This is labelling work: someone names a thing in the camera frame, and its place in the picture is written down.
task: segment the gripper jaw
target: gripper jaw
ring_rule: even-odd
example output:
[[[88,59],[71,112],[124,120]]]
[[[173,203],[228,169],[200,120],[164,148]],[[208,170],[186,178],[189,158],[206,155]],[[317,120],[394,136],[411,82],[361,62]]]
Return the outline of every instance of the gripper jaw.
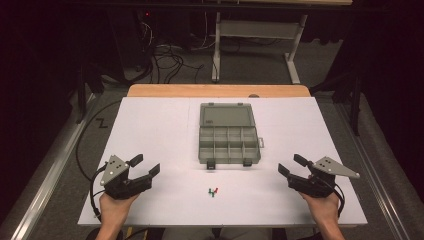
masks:
[[[281,164],[278,165],[278,172],[287,178],[289,188],[308,194],[311,197],[324,198],[334,192],[336,175],[359,177],[359,174],[328,157],[322,158],[317,163],[308,161],[299,154],[295,154],[293,159],[300,165],[308,167],[311,171],[308,179],[291,174]]]
[[[145,176],[128,179],[129,166],[136,166],[143,160],[140,154],[129,162],[124,162],[115,155],[110,157],[100,185],[114,199],[128,199],[152,188],[152,180],[160,172],[160,164],[153,167]]]

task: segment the black cable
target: black cable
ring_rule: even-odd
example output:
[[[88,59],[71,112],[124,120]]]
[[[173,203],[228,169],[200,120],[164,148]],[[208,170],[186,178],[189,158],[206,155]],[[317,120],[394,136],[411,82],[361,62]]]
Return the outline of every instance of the black cable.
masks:
[[[138,19],[137,13],[133,12],[133,14],[134,14],[134,19]],[[140,24],[144,25],[144,31],[140,27]],[[143,58],[147,59],[146,62],[145,62],[146,66],[144,68],[144,71],[141,74],[139,74],[138,76],[136,76],[135,78],[130,79],[130,80],[126,79],[125,77],[123,77],[123,78],[122,77],[116,77],[116,78],[119,78],[119,79],[115,79],[115,80],[117,80],[117,82],[114,82],[114,81],[109,81],[109,80],[102,78],[103,83],[114,85],[114,86],[119,86],[122,83],[124,83],[126,86],[131,86],[135,82],[142,80],[142,79],[146,78],[147,76],[151,75],[151,73],[154,69],[151,57],[154,55],[154,50],[155,50],[156,44],[157,44],[157,37],[154,36],[153,29],[148,24],[146,24],[144,22],[136,21],[136,25],[137,25],[137,31],[136,32],[137,32],[138,40],[141,44],[142,51],[143,51],[143,56],[140,57],[139,60],[141,60]],[[147,30],[148,30],[147,28],[150,30],[149,31],[150,32],[149,33],[150,38],[149,38],[149,42],[145,43],[144,40],[146,39],[145,35],[146,35]]]
[[[102,218],[101,218],[101,214],[99,209],[96,207],[96,203],[94,202],[94,181],[96,180],[97,175],[99,175],[101,172],[103,172],[106,169],[107,163],[105,163],[105,165],[99,169],[97,169],[97,171],[94,173],[93,177],[91,178],[91,182],[90,182],[90,202],[91,202],[91,207],[93,208],[94,214],[97,217],[97,219],[99,219],[100,222],[102,222]]]
[[[91,124],[91,122],[97,117],[97,115],[99,115],[102,111],[104,111],[105,109],[107,109],[108,107],[110,107],[110,106],[112,106],[112,105],[114,105],[114,104],[117,104],[117,103],[120,103],[121,102],[121,100],[118,100],[118,101],[115,101],[115,102],[112,102],[112,103],[110,103],[110,104],[108,104],[108,105],[106,105],[105,107],[103,107],[103,108],[101,108],[99,111],[97,111],[97,113],[96,114],[94,114],[94,116],[87,122],[87,124],[84,126],[84,128],[83,128],[83,130],[81,131],[81,134],[80,134],[80,136],[78,137],[78,140],[77,140],[77,145],[76,145],[76,147],[75,147],[75,159],[76,159],[76,161],[77,161],[77,165],[78,165],[78,168],[79,168],[79,170],[80,170],[80,172],[82,173],[82,175],[88,180],[88,181],[91,181],[91,178],[85,173],[85,171],[84,171],[84,169],[82,168],[82,166],[81,166],[81,161],[80,161],[80,159],[79,159],[79,146],[80,146],[80,144],[81,144],[81,139],[82,139],[82,137],[84,136],[84,134],[85,134],[85,131],[87,130],[87,128],[88,128],[88,126],[90,126],[90,124]]]
[[[335,184],[339,189],[340,189],[340,191],[342,192],[342,195],[343,196],[341,196],[340,195],[340,193],[339,192],[337,192],[336,191],[336,189],[334,189],[330,184],[328,184],[326,181],[324,181],[324,180],[322,180],[321,178],[319,178],[319,177],[317,177],[317,179],[321,182],[321,183],[324,183],[325,185],[327,185],[329,188],[331,188],[332,190],[333,190],[333,192],[337,195],[337,197],[340,199],[340,207],[339,207],[339,209],[338,209],[338,211],[337,211],[337,215],[338,215],[338,217],[340,217],[340,214],[342,213],[342,211],[343,211],[343,208],[344,208],[344,204],[345,204],[345,199],[344,199],[344,194],[343,194],[343,191],[342,191],[342,189],[339,187],[339,185],[337,185],[337,184]]]
[[[174,61],[173,64],[171,66],[166,66],[166,67],[160,66],[159,61],[163,59],[167,59],[167,58],[171,58]],[[201,64],[199,67],[193,67],[193,66],[185,64],[184,59],[172,51],[172,45],[170,44],[168,44],[168,48],[166,51],[155,54],[155,60],[156,60],[156,66],[158,69],[157,83],[160,83],[160,73],[159,73],[160,69],[166,69],[166,70],[170,69],[170,72],[168,72],[168,74],[165,76],[163,80],[164,84],[169,84],[171,83],[172,78],[174,78],[180,72],[182,67],[188,67],[188,68],[197,70],[194,76],[194,82],[197,83],[197,75],[199,74],[199,71],[204,67],[203,64]]]
[[[340,207],[339,207],[339,211],[338,211],[338,214],[339,214],[339,217],[340,217],[340,214],[342,213],[342,211],[343,211],[343,208],[344,208],[344,205],[345,205],[345,197],[344,197],[344,193],[343,193],[343,190],[340,188],[340,186],[339,185],[337,185],[336,184],[336,187],[340,190],[340,193],[341,193],[341,196],[340,196],[340,193],[339,192],[337,192],[336,190],[334,190],[334,192],[336,193],[336,195],[339,197],[339,199],[340,199]]]
[[[105,192],[105,190],[98,191],[93,195],[93,197],[95,197],[95,196],[97,196],[97,195],[99,195],[100,193],[103,193],[103,192]]]

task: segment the organizer compartment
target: organizer compartment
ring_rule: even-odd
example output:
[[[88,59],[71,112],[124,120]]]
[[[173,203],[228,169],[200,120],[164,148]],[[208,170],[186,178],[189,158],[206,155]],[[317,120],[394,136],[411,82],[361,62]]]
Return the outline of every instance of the organizer compartment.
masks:
[[[259,141],[250,104],[204,103],[200,112],[200,163],[259,162]]]

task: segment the table leg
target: table leg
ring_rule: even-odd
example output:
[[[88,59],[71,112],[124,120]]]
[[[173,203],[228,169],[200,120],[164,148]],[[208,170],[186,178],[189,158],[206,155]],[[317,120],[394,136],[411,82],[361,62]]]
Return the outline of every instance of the table leg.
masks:
[[[221,67],[221,53],[220,53],[220,39],[221,39],[221,13],[216,13],[216,31],[215,31],[215,52],[212,59],[212,82],[219,82],[219,71]]]
[[[299,27],[297,28],[296,34],[293,39],[293,45],[291,48],[290,53],[285,54],[285,60],[287,64],[287,68],[289,70],[290,79],[293,84],[300,84],[299,76],[297,75],[296,66],[294,65],[294,56],[297,51],[297,47],[300,43],[300,38],[303,34],[303,29],[305,28],[306,19],[308,18],[308,15],[302,15],[299,22]]]

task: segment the small parts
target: small parts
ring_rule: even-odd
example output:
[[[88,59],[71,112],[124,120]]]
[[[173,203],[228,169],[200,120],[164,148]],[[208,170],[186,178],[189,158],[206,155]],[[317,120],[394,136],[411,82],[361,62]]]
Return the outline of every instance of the small parts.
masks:
[[[215,188],[215,190],[212,191],[211,188],[209,188],[209,195],[211,195],[212,197],[215,197],[215,194],[218,193],[218,188]]]

